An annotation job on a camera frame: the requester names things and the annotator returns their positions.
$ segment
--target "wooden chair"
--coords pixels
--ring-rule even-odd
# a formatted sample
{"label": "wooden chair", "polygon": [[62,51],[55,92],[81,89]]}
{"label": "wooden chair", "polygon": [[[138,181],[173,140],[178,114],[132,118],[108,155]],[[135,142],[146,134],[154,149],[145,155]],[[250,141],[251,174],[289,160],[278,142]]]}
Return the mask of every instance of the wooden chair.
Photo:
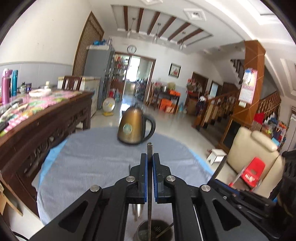
{"label": "wooden chair", "polygon": [[76,90],[78,91],[80,89],[82,77],[77,77],[77,76],[65,76],[63,85],[62,85],[62,90],[73,90],[76,80],[78,80],[77,86],[76,86]]}
{"label": "wooden chair", "polygon": [[154,94],[154,90],[155,90],[155,83],[151,82],[150,90],[149,90],[149,97],[148,97],[148,101],[146,102],[146,105],[149,107],[151,104],[154,104],[154,105],[157,105],[157,109],[159,109],[159,106],[161,103],[161,98],[158,98],[157,103],[155,103],[156,95]]}

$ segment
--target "metal rod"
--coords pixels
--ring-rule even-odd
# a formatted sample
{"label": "metal rod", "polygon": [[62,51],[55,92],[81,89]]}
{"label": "metal rod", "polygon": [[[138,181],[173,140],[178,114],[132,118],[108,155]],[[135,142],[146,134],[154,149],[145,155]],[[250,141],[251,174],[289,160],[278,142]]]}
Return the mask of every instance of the metal rod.
{"label": "metal rod", "polygon": [[158,239],[161,235],[163,235],[167,230],[169,230],[172,226],[174,225],[174,223],[171,223],[170,226],[168,226],[165,230],[163,230],[160,234],[158,234],[155,239]]}
{"label": "metal rod", "polygon": [[148,160],[148,241],[151,241],[151,213],[152,213],[152,143],[147,143]]}

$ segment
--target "white stool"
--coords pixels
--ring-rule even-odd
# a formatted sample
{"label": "white stool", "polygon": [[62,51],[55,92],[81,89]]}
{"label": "white stool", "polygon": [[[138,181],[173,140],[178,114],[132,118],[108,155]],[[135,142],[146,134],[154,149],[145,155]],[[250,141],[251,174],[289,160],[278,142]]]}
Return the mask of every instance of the white stool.
{"label": "white stool", "polygon": [[207,161],[209,161],[210,164],[213,165],[214,162],[221,162],[225,155],[226,153],[221,149],[212,149],[212,152],[207,158]]}

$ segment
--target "kettle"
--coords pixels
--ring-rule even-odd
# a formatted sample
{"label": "kettle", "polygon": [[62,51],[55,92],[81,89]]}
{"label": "kettle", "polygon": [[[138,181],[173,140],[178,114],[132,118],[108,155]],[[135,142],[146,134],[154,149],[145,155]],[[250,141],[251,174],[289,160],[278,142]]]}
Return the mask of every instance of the kettle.
{"label": "kettle", "polygon": [[[146,121],[151,123],[151,130],[145,137]],[[148,140],[154,132],[154,118],[150,115],[144,114],[137,104],[135,104],[123,113],[118,128],[117,138],[125,144],[137,145]]]}

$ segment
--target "pendant light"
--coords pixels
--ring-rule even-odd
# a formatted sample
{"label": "pendant light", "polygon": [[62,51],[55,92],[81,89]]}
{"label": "pendant light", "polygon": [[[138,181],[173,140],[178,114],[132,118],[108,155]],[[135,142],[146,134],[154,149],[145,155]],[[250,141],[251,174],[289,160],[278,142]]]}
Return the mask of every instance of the pendant light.
{"label": "pendant light", "polygon": [[133,26],[133,22],[131,23],[131,27],[130,27],[130,29],[128,30],[128,33],[127,33],[127,35],[126,35],[126,38],[130,38],[130,36],[131,36],[131,28],[132,28],[132,26]]}
{"label": "pendant light", "polygon": [[156,44],[157,43],[157,40],[158,40],[158,30],[159,30],[159,27],[161,26],[161,23],[158,23],[157,25],[158,25],[157,32],[154,35],[153,40],[152,40],[152,43],[153,44]]}
{"label": "pendant light", "polygon": [[184,42],[183,42],[183,40],[184,40],[184,36],[185,36],[186,32],[182,32],[182,34],[183,34],[183,38],[182,38],[181,43],[179,44],[179,50],[183,50],[183,48],[184,48]]}

